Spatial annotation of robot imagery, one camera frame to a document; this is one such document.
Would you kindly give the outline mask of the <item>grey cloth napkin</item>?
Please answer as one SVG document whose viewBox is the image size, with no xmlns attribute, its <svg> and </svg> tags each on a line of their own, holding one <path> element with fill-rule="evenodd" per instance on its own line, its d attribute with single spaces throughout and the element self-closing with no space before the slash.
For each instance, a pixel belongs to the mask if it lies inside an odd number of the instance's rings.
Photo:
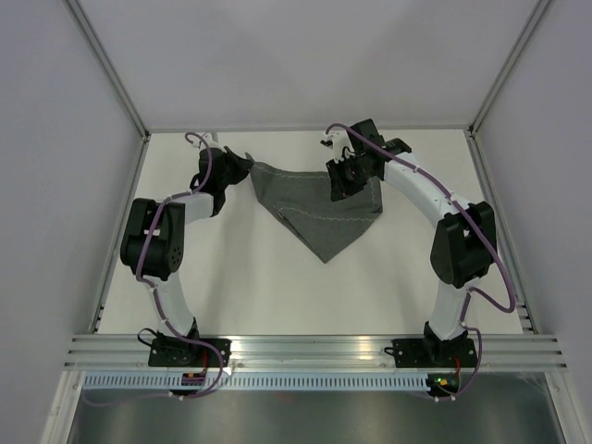
<svg viewBox="0 0 592 444">
<path fill-rule="evenodd" d="M 383 213 L 378 179 L 370 179 L 352 197 L 332 202 L 326 172 L 291 172 L 256 162 L 250 177 L 258 203 L 324 264 L 363 236 Z M 280 219 L 278 209 L 287 220 Z"/>
</svg>

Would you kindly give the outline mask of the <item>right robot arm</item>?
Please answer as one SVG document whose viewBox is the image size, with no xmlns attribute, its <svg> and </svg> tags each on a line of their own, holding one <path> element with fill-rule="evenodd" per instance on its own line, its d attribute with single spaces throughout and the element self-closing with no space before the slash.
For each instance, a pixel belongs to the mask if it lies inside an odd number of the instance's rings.
<svg viewBox="0 0 592 444">
<path fill-rule="evenodd" d="M 371 119 L 350 127 L 333 124 L 321 143 L 333 153 L 327 162 L 333 201 L 348 199 L 379 179 L 400 191 L 434 227 L 429 261 L 438 292 L 420 350 L 432 365 L 459 356 L 468 340 L 461 320 L 466 292 L 495 261 L 493 209 L 485 202 L 456 197 L 420 167 L 406 142 L 385 140 Z"/>
</svg>

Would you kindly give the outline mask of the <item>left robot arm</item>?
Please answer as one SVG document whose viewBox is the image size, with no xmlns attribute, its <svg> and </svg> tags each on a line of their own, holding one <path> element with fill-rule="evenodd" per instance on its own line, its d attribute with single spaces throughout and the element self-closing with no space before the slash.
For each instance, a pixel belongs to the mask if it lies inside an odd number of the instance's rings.
<svg viewBox="0 0 592 444">
<path fill-rule="evenodd" d="M 151 344 L 152 359 L 191 366 L 213 350 L 200 338 L 180 282 L 185 230 L 193 222 L 217 216 L 226 202 L 227 187 L 246 179 L 252 168 L 250 157 L 234 154 L 227 146 L 205 148 L 187 191 L 160 202 L 147 198 L 132 202 L 119 257 L 154 301 L 160 325 Z"/>
</svg>

